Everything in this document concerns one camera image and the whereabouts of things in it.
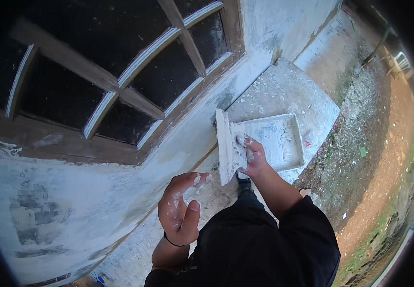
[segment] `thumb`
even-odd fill
[[[237,135],[237,141],[252,152],[263,152],[263,146],[258,141],[255,141],[252,137],[246,134]]]
[[[178,234],[183,239],[189,241],[188,244],[194,242],[199,235],[199,230],[197,229],[197,226],[199,224],[199,218],[200,205],[196,200],[192,200],[188,204],[188,208],[186,209],[186,213],[184,215],[183,223],[181,225],[180,230],[178,231]]]

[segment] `person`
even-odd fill
[[[330,286],[339,266],[336,236],[325,214],[266,162],[262,145],[245,135],[248,166],[240,170],[237,201],[198,231],[200,206],[183,193],[208,182],[208,173],[175,176],[158,203],[164,237],[153,252],[145,286]],[[189,256],[189,244],[197,246]]]

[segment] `plastered wall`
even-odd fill
[[[171,177],[215,145],[215,107],[226,109],[279,56],[294,60],[339,2],[241,6],[245,56],[141,166],[25,158],[17,146],[0,143],[0,249],[21,284],[71,272],[52,284],[59,286],[87,275],[151,211]]]

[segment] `right hand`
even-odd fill
[[[239,171],[250,177],[259,175],[268,165],[263,146],[249,135],[238,135],[237,141],[247,149],[247,168],[239,168]]]

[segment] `black wristband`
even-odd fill
[[[174,245],[174,246],[176,246],[176,247],[183,247],[183,246],[185,246],[186,244],[184,244],[184,245],[177,245],[177,244],[173,244],[172,242],[170,242],[170,240],[167,238],[167,233],[166,232],[164,232],[164,238],[167,240],[167,241],[169,241],[169,243],[170,244],[172,244],[172,245]]]

